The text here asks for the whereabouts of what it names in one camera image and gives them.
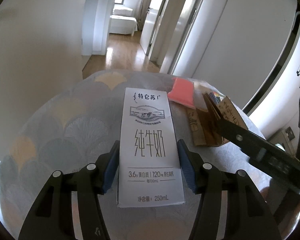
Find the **blue gripper pad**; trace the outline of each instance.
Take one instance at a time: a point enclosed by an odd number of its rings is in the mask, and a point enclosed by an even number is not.
[[[108,153],[110,155],[110,159],[106,163],[106,167],[103,172],[102,190],[104,193],[106,193],[108,189],[111,188],[115,173],[119,166],[119,149],[120,149],[120,141],[115,141],[110,152]]]
[[[188,187],[193,193],[197,194],[197,180],[200,175],[200,168],[203,160],[198,153],[190,152],[183,139],[177,142],[179,161],[183,175],[185,176]]]

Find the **door frame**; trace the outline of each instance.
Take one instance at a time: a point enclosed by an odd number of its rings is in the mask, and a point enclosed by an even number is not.
[[[150,53],[150,49],[151,49],[151,45],[152,45],[152,41],[153,41],[153,38],[154,38],[154,33],[155,33],[155,30],[157,29],[157,26],[158,26],[158,22],[159,22],[159,19],[160,19],[160,15],[162,13],[162,10],[163,10],[163,7],[165,5],[167,0],[162,0],[162,3],[160,5],[160,8],[159,8],[159,12],[158,12],[158,15],[155,19],[155,22],[154,22],[154,27],[152,29],[152,32],[151,32],[151,36],[150,36],[150,40],[149,40],[149,44],[148,44],[148,47],[147,47],[147,51],[146,51],[146,56],[149,56],[149,53]]]
[[[183,48],[186,44],[186,41],[187,41],[187,39],[189,37],[189,34],[191,32],[191,29],[193,27],[193,24],[194,24],[194,22],[197,18],[198,11],[199,11],[202,3],[203,3],[203,0],[196,0],[196,2],[194,3],[193,8],[192,8],[192,12],[189,16],[187,26],[185,27],[185,29],[183,31],[183,34],[181,36],[179,45],[176,49],[176,52],[175,52],[175,55],[174,55],[174,57],[171,61],[171,64],[170,64],[169,68],[166,68],[165,70],[163,69],[162,71],[160,70],[160,73],[172,74],[173,71],[175,70],[175,68],[177,66],[177,63],[178,63],[178,60],[179,60],[179,58],[181,56],[181,53],[183,51]]]

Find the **table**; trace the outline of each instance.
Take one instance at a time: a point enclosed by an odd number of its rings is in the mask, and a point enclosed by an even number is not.
[[[78,171],[95,162],[100,154],[109,152],[115,140],[120,139],[126,87],[169,92],[172,78],[161,73],[100,71],[55,96],[34,113],[20,130],[10,155],[0,164],[0,203],[9,232],[18,237],[31,205],[53,171],[61,170],[64,174]],[[192,81],[196,87],[217,91],[206,82]],[[196,89],[196,105],[203,103],[200,95]],[[259,190],[269,185],[271,178],[251,166],[248,157],[234,144],[195,147],[186,109],[174,102],[170,102],[170,109],[177,140],[184,139],[189,149],[198,152],[205,162],[232,173],[244,169]],[[249,130],[262,136],[250,119],[238,111]],[[188,239],[200,195],[192,193],[184,178],[184,204],[151,208],[118,208],[117,179],[118,171],[111,189],[99,197],[111,239]],[[77,208],[73,193],[73,210]],[[73,213],[76,237],[80,240],[79,217]]]

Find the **brown paper bag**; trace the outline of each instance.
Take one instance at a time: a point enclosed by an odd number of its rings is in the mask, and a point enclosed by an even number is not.
[[[248,130],[247,125],[228,97],[215,104],[206,93],[203,99],[207,109],[187,109],[189,123],[195,146],[221,146],[228,142],[217,133],[217,120],[225,118]]]

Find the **white cabinet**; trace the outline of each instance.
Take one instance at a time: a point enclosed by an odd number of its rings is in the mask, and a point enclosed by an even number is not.
[[[291,118],[291,120],[283,127],[283,129],[287,129],[288,127],[291,127],[295,138],[291,140],[291,144],[293,146],[293,149],[295,152],[298,148],[298,142],[299,142],[299,136],[300,136],[300,129],[299,129],[299,111],[297,111],[294,116]]]
[[[266,138],[283,128],[299,110],[300,74],[298,76],[297,71],[300,71],[300,36],[297,36],[296,43],[277,83],[250,115]]]

